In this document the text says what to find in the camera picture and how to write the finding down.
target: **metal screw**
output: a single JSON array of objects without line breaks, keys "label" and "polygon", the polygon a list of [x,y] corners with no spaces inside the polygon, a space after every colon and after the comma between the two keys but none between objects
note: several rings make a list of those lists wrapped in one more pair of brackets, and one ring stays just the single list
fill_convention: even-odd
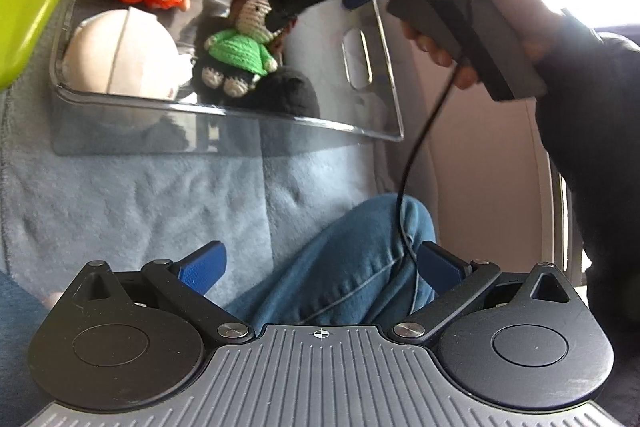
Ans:
[{"label": "metal screw", "polygon": [[218,326],[218,334],[226,339],[241,339],[249,334],[249,328],[238,322],[227,322]]},{"label": "metal screw", "polygon": [[425,334],[424,328],[415,322],[401,322],[394,326],[394,333],[404,339],[417,339]]}]

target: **gray ribbed plate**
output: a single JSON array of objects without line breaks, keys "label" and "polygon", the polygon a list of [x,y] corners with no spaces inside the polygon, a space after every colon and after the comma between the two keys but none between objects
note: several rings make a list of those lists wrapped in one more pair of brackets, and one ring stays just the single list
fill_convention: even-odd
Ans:
[{"label": "gray ribbed plate", "polygon": [[456,426],[600,427],[620,424],[596,404],[544,413],[491,407],[462,393],[421,347],[375,327],[268,326],[220,348],[200,378],[153,407],[90,414],[58,404],[37,427]]}]

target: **blue gripper pad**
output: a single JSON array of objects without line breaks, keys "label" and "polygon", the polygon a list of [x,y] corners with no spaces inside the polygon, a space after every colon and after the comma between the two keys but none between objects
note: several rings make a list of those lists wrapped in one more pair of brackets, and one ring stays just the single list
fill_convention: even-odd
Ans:
[{"label": "blue gripper pad", "polygon": [[425,241],[415,253],[420,276],[438,295],[442,295],[471,273],[471,266],[431,241]]},{"label": "blue gripper pad", "polygon": [[211,241],[174,263],[171,270],[189,288],[204,295],[225,274],[225,245]]}]

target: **doll in green sweater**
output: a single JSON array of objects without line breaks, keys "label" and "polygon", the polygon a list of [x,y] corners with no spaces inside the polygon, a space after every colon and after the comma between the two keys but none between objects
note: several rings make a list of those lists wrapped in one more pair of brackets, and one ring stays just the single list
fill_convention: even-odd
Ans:
[{"label": "doll in green sweater", "polygon": [[231,1],[228,20],[233,27],[205,42],[209,57],[201,76],[207,87],[222,86],[226,95],[240,98],[278,68],[273,55],[282,48],[282,40],[295,21],[281,31],[270,32],[264,23],[270,11],[268,0]]}]

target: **crosshair symbol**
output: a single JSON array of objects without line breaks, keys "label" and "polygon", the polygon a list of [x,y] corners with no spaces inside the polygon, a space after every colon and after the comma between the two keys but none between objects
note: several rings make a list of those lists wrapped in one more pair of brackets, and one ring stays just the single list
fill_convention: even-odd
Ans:
[{"label": "crosshair symbol", "polygon": [[314,331],[313,333],[311,333],[316,339],[325,339],[327,338],[329,335],[332,335],[333,333],[329,333],[329,331],[327,330],[323,330],[322,328],[320,328],[319,330]]}]

